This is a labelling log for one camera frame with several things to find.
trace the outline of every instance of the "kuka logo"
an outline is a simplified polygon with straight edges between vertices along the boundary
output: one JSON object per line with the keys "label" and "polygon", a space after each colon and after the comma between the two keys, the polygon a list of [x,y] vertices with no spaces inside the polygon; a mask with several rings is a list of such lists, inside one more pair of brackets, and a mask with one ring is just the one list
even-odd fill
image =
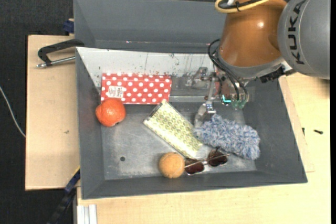
{"label": "kuka logo", "polygon": [[291,53],[292,53],[293,57],[296,59],[296,63],[298,63],[300,65],[304,65],[305,63],[300,60],[300,57],[301,57],[300,53],[298,51],[296,51],[298,49],[298,46],[297,46],[297,43],[296,43],[296,34],[297,33],[296,33],[295,24],[296,24],[296,22],[299,18],[300,8],[301,8],[301,6],[303,5],[304,2],[306,2],[306,0],[303,0],[303,1],[299,2],[294,7],[293,12],[295,12],[297,15],[296,15],[295,19],[293,19],[292,16],[289,18],[290,26],[288,27],[288,32],[293,32],[293,34],[288,35],[288,38],[290,39],[289,40],[289,43],[290,43],[289,48],[290,48],[290,50],[292,50]]}

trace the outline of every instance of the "beige table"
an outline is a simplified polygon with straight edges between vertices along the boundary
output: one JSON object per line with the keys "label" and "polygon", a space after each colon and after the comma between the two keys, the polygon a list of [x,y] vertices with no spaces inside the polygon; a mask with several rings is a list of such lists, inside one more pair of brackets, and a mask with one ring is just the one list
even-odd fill
{"label": "beige table", "polygon": [[[36,68],[39,48],[71,38],[28,39],[26,190],[63,188],[79,165],[75,65]],[[99,224],[330,223],[329,84],[294,74],[280,85],[308,183],[94,200],[82,200],[79,187],[76,203],[96,204]]]}

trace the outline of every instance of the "black clamp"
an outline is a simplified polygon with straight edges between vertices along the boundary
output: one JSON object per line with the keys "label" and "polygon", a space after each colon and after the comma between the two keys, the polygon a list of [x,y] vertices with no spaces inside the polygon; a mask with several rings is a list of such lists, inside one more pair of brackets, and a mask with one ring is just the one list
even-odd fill
{"label": "black clamp", "polygon": [[64,42],[60,42],[60,43],[56,43],[53,45],[40,48],[37,55],[44,63],[38,64],[37,67],[49,67],[57,63],[74,60],[75,57],[73,56],[73,57],[68,57],[68,58],[64,58],[60,60],[51,61],[49,57],[47,56],[47,54],[50,54],[52,52],[64,50],[64,49],[71,48],[71,47],[84,47],[84,43],[80,41],[79,39],[71,39],[71,40],[67,40]]}

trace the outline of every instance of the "sunglasses lens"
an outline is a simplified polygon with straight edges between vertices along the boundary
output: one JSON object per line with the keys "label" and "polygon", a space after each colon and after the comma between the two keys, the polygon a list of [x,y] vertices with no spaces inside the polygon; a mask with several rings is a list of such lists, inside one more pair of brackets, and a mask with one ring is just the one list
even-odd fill
{"label": "sunglasses lens", "polygon": [[227,156],[219,151],[212,151],[209,154],[208,164],[211,166],[218,166],[227,163]]}
{"label": "sunglasses lens", "polygon": [[204,170],[204,165],[196,159],[186,159],[184,170],[187,174],[193,175],[202,172]]}

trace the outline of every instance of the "green patterned package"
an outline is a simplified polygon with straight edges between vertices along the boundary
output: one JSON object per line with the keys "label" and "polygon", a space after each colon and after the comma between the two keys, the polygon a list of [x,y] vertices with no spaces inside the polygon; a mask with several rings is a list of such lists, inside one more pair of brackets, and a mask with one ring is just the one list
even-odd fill
{"label": "green patterned package", "polygon": [[185,157],[194,158],[202,146],[192,133],[192,124],[165,100],[143,123]]}

